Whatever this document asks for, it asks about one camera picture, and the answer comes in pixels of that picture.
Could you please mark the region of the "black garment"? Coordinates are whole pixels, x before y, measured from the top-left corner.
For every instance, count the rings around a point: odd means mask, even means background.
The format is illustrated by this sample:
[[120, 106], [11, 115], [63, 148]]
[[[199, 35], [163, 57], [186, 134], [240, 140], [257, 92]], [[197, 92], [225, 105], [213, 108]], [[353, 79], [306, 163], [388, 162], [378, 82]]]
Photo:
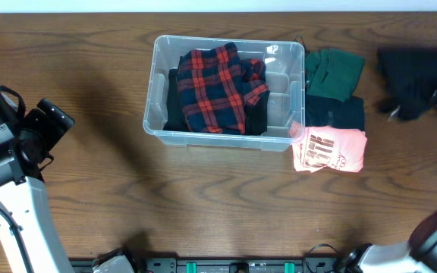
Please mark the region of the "black garment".
[[377, 104], [378, 111], [412, 121], [429, 110], [437, 89], [437, 48], [383, 48], [377, 57], [388, 92], [388, 98]]

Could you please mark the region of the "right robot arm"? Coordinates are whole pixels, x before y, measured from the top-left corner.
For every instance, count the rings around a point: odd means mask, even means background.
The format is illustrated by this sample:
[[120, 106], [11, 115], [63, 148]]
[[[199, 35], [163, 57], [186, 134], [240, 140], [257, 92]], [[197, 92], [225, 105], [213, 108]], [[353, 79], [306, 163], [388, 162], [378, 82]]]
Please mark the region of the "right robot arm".
[[[437, 109], [437, 89], [429, 106]], [[382, 102], [380, 112], [401, 117], [401, 107], [393, 99]], [[366, 244], [335, 262], [332, 272], [437, 272], [437, 211], [423, 220], [405, 243]]]

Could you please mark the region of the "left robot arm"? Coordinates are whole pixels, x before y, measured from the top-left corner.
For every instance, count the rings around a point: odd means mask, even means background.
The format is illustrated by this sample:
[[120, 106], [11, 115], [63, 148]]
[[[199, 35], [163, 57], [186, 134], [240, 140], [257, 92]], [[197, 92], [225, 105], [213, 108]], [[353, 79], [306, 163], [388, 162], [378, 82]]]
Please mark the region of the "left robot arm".
[[28, 111], [0, 86], [0, 242], [14, 272], [72, 272], [49, 211], [42, 170], [74, 119], [48, 99]]

